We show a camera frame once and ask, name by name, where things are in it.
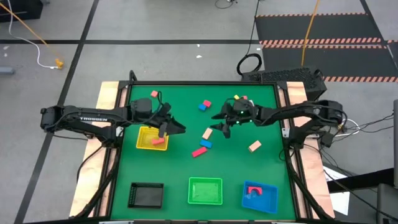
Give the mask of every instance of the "red arch block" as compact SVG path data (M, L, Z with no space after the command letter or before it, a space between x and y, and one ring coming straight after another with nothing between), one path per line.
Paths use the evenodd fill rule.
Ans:
M255 190L259 195L262 195L262 188L261 187L248 187L248 194Z

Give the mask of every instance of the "yellow cable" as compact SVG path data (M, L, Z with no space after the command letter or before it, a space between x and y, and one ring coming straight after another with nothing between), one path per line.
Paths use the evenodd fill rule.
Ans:
M301 55L301 66L304 66L304 56L305 56L305 48L307 46L307 39L308 39L308 35L310 34L313 18L315 17L315 14L317 13L317 10L318 10L319 2L320 2L320 0L317 0L317 4L315 5L315 9L313 9L310 25L308 26L307 33L305 34L304 46L303 46L303 54Z
M24 21L22 21L22 19L20 19L17 15L15 15L13 12L11 12L5 5L3 5L2 3L0 3L0 6L5 9L8 13L10 13L12 16L14 16L17 20L19 20L19 22L22 23L22 25L24 25L26 27L26 29L28 29L33 35L35 35L38 39L40 39L43 44L48 47L52 53L57 56L58 58L55 59L55 63L57 64L58 69L62 69L62 66L64 64L64 60L63 58L57 53L56 50L54 50L53 48L51 48L39 35L37 35L28 25L25 24Z

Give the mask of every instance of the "black floor mat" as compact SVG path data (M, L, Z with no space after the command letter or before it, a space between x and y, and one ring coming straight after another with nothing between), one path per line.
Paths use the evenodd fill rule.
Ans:
M386 47L380 48L310 48L305 51L305 65L319 68L326 81L394 82L397 72ZM299 67L302 48L264 48L266 70Z
M310 19L311 15L257 16L256 26L259 40L304 39ZM366 43L368 40L380 41L381 36L367 14L320 14L315 16L308 39L342 38L350 38L350 43Z

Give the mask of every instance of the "concrete floor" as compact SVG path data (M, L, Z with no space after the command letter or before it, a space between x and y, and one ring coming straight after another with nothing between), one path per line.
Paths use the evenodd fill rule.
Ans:
M45 39L81 37L93 0L51 0L42 18L27 21ZM316 0L266 0L258 14L311 13ZM367 1L385 39L398 39L394 14L397 1ZM255 0L239 1L226 10L210 0L99 0L88 39L173 40L250 38ZM319 13L363 12L357 0L322 0ZM7 23L0 24L0 39L11 39ZM34 39L18 22L13 33ZM53 64L42 49L40 61ZM16 68L13 76L0 76L0 217L13 223L32 175L45 134L39 128L42 107L57 103L76 45L55 45L65 57L64 70L48 70L35 63L31 45L0 45L0 65ZM66 105L94 107L100 83L125 80L133 69L140 80L239 80L236 64L246 44L85 45ZM251 52L257 52L253 45ZM244 65L249 70L255 62ZM327 83L322 98L341 102L358 123L392 113L398 98L396 83ZM370 129L385 127L391 122ZM85 142L53 139L25 222L68 217L75 190L76 170ZM327 151L339 166L362 174L392 166L392 130L360 133L337 142Z

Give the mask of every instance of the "yellow tray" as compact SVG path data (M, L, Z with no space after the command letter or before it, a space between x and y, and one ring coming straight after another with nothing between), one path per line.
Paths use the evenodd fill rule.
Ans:
M167 145L169 143L169 136L164 136L164 142L154 146L152 144L152 139L158 139L159 130L157 128L150 128L147 126L142 126L139 128L139 134L137 139L137 149L151 149L166 151Z

